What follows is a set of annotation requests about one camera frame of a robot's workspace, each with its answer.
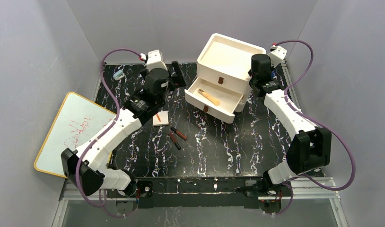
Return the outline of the white square makeup packet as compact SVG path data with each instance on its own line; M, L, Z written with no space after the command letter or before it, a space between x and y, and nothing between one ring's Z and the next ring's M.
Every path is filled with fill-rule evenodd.
M165 126L169 124L168 111L159 111L153 116L153 127Z

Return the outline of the white pull-out drawer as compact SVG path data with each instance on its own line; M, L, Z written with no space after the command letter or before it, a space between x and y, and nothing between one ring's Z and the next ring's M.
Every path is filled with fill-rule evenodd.
M233 123L235 113L242 112L245 106L245 95L202 78L197 78L184 93L188 103L229 124Z

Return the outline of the beige makeup tube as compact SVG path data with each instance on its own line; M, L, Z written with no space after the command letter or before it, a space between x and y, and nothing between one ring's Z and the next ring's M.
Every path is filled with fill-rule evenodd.
M198 93L201 94L207 100L209 100L211 103L213 103L215 106L218 106L220 104L220 100L210 95L208 92L205 92L202 89L198 89Z

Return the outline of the white drawer organizer box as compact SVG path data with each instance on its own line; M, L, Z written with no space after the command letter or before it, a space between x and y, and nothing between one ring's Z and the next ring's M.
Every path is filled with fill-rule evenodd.
M197 76L243 95L235 111L241 112L252 89L249 86L251 57L266 50L235 38L214 33L197 59Z

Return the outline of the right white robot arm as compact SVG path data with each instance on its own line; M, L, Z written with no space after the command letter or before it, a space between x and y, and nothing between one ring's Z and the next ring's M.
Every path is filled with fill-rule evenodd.
M249 75L254 95L263 99L263 104L275 114L291 138L286 159L265 171L258 186L262 190L274 190L291 178L328 165L331 132L300 115L280 83L271 79L271 58L266 54L254 54Z

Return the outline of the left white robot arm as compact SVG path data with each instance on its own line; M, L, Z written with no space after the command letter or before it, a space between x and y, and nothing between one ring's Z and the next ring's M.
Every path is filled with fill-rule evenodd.
M61 153L64 175L83 196L102 189L125 191L134 182L126 171L107 168L107 162L120 143L158 114L168 92L186 86L179 62L171 65L173 73L166 66L142 70L144 84L117 109L116 116L86 143Z

